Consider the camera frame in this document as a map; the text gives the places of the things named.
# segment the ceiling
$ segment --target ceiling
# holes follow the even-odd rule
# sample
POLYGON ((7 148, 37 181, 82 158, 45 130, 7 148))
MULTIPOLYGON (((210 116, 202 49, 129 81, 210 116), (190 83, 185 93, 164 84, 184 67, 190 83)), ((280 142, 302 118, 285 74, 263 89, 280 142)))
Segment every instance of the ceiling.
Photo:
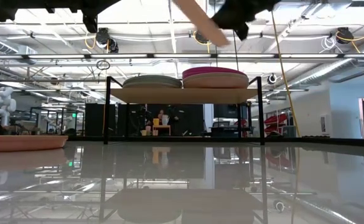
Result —
MULTIPOLYGON (((198 4, 213 15, 214 5, 207 0, 197 0, 198 4)), ((348 27, 355 38, 364 37, 364 7, 349 7, 350 1, 338 1, 331 4, 310 4, 309 1, 282 1, 274 8, 276 30, 279 36, 282 53, 327 54, 350 52, 354 50, 350 44, 330 44, 327 37, 336 33, 338 27, 348 27)), ((230 45, 216 48, 214 45, 201 45, 193 37, 195 27, 172 3, 171 11, 167 1, 163 0, 128 0, 120 1, 98 15, 98 26, 107 27, 109 33, 119 46, 121 54, 136 53, 168 53, 168 54, 275 54, 278 52, 271 13, 260 12, 256 20, 250 22, 247 40, 236 39, 231 30, 224 30, 230 45)), ((0 22, 0 39, 12 45, 26 45, 38 54, 103 54, 105 49, 94 45, 93 34, 86 31, 82 22, 82 13, 73 14, 69 9, 56 9, 49 14, 45 9, 20 9, 14 21, 0 22)), ((356 42, 358 46, 364 39, 356 42)), ((55 66, 46 67, 48 60, 38 61, 35 65, 17 63, 16 61, 0 61, 0 66, 27 77, 36 73, 35 79, 87 79, 97 78, 99 70, 95 66, 55 66)), ((148 59, 112 60, 109 70, 100 73, 100 77, 114 76, 123 82, 125 78, 136 75, 168 75, 181 78, 185 69, 198 66, 219 66, 237 68, 236 63, 229 60, 214 61, 154 61, 148 59)), ((317 62, 286 62, 284 70, 287 79, 291 80, 314 68, 317 62)), ((250 78, 262 76, 266 78, 274 73, 281 76, 278 62, 239 62, 239 70, 250 78)), ((264 88, 275 88, 263 81, 264 88)), ((66 88, 63 85, 51 86, 41 83, 43 88, 66 88)), ((104 83, 85 83, 85 88, 104 88, 104 83)))

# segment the black metal frame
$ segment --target black metal frame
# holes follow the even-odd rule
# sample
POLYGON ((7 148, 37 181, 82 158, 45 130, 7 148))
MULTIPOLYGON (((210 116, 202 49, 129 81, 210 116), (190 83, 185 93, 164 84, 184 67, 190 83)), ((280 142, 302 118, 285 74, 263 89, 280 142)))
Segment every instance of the black metal frame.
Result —
MULTIPOLYGON (((122 87, 122 84, 120 84, 117 80, 115 80, 113 77, 107 77, 106 78, 106 103, 105 103, 105 122, 104 122, 104 131, 103 131, 103 143, 104 144, 108 144, 108 140, 109 140, 109 132, 108 132, 108 121, 110 119, 110 97, 111 97, 111 83, 115 82, 117 83, 119 86, 122 87)), ((259 103, 259 131, 260 131, 260 137, 258 138, 251 138, 250 140, 247 140, 244 138, 242 138, 242 128, 241 128, 241 104, 242 103, 246 103, 246 102, 241 102, 240 104, 237 104, 237 120, 238 120, 238 137, 237 138, 226 138, 220 140, 220 138, 196 138, 193 141, 194 142, 218 142, 218 141, 230 141, 230 142, 260 142, 260 145, 264 145, 265 140, 264 140, 264 118, 263 118, 263 100, 262 100, 262 79, 261 77, 255 77, 254 79, 252 79, 250 81, 250 84, 256 82, 257 83, 257 91, 258 91, 258 103, 259 103)), ((252 117, 251 117, 251 113, 250 113, 250 109, 249 109, 249 115, 248 115, 248 124, 252 125, 252 117)), ((129 137, 129 103, 126 103, 126 122, 125 122, 125 136, 124 137, 118 137, 118 138, 112 138, 112 139, 116 139, 117 141, 164 141, 164 138, 152 138, 151 140, 148 140, 149 138, 131 138, 129 137)), ((170 138, 170 141, 183 141, 183 142, 187 142, 187 141, 191 141, 192 138, 170 138)))
MULTIPOLYGON (((49 117, 49 112, 51 112, 52 110, 49 109, 58 109, 58 108, 51 108, 51 107, 31 107, 30 108, 30 118, 32 117, 32 112, 33 110, 40 110, 40 111, 47 111, 47 116, 49 117)), ((75 117, 75 135, 77 135, 77 119, 78 119, 78 113, 82 113, 83 115, 83 120, 82 120, 82 136, 85 130, 85 112, 84 111, 80 111, 80 110, 68 110, 66 108, 62 108, 62 111, 56 111, 56 124, 58 121, 58 114, 61 113, 62 114, 62 122, 61 122, 61 127, 63 127, 63 120, 64 120, 64 113, 75 113, 76 117, 75 117)), ((49 124, 46 124, 46 133, 48 132, 48 128, 49 128, 49 124)))

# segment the wooden board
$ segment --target wooden board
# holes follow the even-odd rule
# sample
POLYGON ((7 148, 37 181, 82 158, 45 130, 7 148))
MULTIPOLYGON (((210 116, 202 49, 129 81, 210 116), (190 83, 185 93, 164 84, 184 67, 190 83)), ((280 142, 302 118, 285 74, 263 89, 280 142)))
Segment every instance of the wooden board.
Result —
POLYGON ((0 152, 38 151, 63 148, 68 136, 0 136, 0 152))
POLYGON ((257 89, 204 88, 125 88, 112 89, 111 94, 125 103, 244 103, 257 95, 257 89))

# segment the wooden shelf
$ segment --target wooden shelf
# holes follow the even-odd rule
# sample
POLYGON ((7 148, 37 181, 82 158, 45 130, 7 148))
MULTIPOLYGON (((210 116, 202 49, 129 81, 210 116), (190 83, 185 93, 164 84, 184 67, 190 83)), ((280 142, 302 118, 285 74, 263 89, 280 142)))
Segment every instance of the wooden shelf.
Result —
POLYGON ((257 95, 257 89, 208 88, 124 88, 112 89, 111 94, 125 103, 244 103, 257 95))

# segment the glossy floor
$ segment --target glossy floor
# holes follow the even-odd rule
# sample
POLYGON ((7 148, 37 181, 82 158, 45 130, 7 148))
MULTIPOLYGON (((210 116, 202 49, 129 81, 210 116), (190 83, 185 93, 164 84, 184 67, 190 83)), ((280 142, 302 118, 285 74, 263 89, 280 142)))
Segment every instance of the glossy floor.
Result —
POLYGON ((0 223, 287 224, 293 206, 297 224, 364 223, 364 147, 68 142, 0 153, 0 223))

